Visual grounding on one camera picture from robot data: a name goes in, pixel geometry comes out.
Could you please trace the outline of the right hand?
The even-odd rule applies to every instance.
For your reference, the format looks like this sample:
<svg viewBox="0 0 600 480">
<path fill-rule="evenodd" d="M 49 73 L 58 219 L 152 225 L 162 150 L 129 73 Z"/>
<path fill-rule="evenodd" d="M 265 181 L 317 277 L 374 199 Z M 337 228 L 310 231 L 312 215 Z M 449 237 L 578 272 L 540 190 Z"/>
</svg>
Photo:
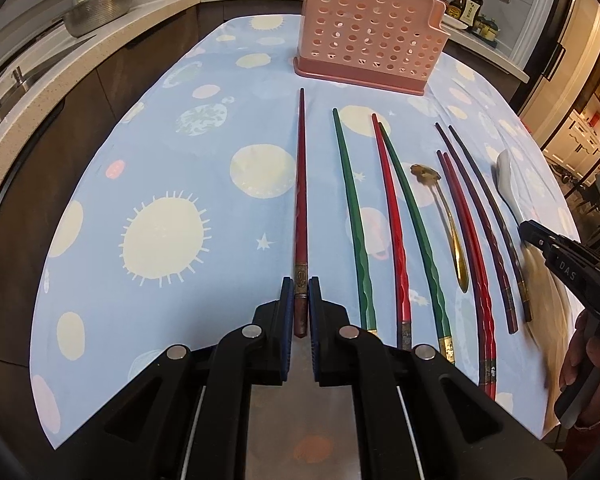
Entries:
<svg viewBox="0 0 600 480">
<path fill-rule="evenodd" d="M 597 327 L 597 318 L 583 310 L 562 362 L 559 401 L 568 405 L 556 416 L 567 429 L 600 422 L 600 335 L 594 334 Z"/>
</svg>

